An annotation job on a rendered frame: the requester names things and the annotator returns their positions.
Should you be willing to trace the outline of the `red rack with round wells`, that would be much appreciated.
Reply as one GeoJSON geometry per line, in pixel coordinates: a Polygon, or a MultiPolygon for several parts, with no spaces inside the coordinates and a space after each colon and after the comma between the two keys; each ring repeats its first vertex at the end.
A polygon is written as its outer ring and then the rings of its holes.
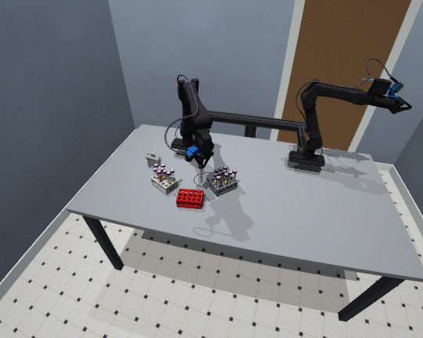
{"type": "Polygon", "coordinates": [[[204,191],[197,189],[179,189],[176,199],[177,207],[202,209],[204,191]],[[183,192],[181,192],[183,191],[183,192]],[[187,192],[187,193],[185,193],[187,192]],[[192,192],[192,193],[190,193],[192,192]],[[200,194],[202,193],[202,194],[200,194]],[[185,195],[185,196],[184,196],[185,195]],[[183,202],[183,203],[181,203],[183,202]],[[200,205],[201,204],[201,205],[200,205]]]}

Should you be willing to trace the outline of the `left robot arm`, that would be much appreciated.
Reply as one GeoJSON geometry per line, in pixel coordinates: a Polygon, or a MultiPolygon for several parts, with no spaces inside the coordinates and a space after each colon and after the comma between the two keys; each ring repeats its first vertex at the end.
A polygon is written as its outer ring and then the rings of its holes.
{"type": "Polygon", "coordinates": [[[368,92],[358,88],[349,89],[324,83],[315,84],[316,83],[310,83],[300,95],[307,119],[310,139],[307,141],[307,145],[305,145],[303,152],[290,151],[290,158],[315,163],[325,163],[323,155],[313,155],[316,149],[320,149],[322,147],[322,136],[320,135],[318,118],[315,109],[317,97],[332,97],[352,102],[355,105],[372,105],[381,107],[384,103],[384,96],[382,95],[386,95],[392,82],[387,79],[376,78],[368,92]],[[314,88],[312,88],[313,86],[314,88]]]}

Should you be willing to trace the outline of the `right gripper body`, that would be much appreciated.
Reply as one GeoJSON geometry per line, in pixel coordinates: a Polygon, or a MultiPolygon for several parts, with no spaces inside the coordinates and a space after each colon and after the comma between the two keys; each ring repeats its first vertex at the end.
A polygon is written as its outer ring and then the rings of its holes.
{"type": "Polygon", "coordinates": [[[191,156],[194,154],[198,160],[205,160],[206,158],[213,156],[214,152],[212,151],[207,153],[202,152],[200,149],[200,146],[197,144],[197,142],[195,142],[194,146],[188,148],[188,151],[186,152],[186,154],[188,155],[189,158],[191,158],[191,156]]]}

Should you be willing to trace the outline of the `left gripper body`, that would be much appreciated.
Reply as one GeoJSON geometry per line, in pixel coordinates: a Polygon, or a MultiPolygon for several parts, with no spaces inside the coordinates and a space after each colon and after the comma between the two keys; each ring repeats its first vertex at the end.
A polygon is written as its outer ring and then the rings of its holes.
{"type": "Polygon", "coordinates": [[[404,105],[404,101],[400,97],[394,95],[395,89],[398,87],[398,84],[394,84],[389,88],[388,96],[384,96],[384,103],[380,108],[387,108],[392,114],[396,114],[400,106],[404,105]]]}

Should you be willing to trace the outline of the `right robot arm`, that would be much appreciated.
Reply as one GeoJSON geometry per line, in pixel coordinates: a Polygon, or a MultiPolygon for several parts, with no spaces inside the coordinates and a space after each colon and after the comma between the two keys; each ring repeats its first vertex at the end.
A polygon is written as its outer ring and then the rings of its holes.
{"type": "Polygon", "coordinates": [[[182,139],[175,138],[171,144],[189,148],[194,146],[195,142],[197,142],[200,146],[201,151],[207,153],[211,152],[214,149],[212,137],[209,134],[209,129],[212,128],[212,115],[208,114],[208,110],[202,105],[200,98],[197,94],[199,88],[199,79],[192,80],[190,84],[186,83],[185,80],[178,81],[178,98],[182,101],[183,117],[191,116],[196,113],[197,104],[199,110],[195,116],[182,119],[180,127],[180,134],[182,130],[182,139]],[[190,105],[191,108],[189,109],[190,105]],[[193,141],[194,133],[195,141],[193,141]]]}

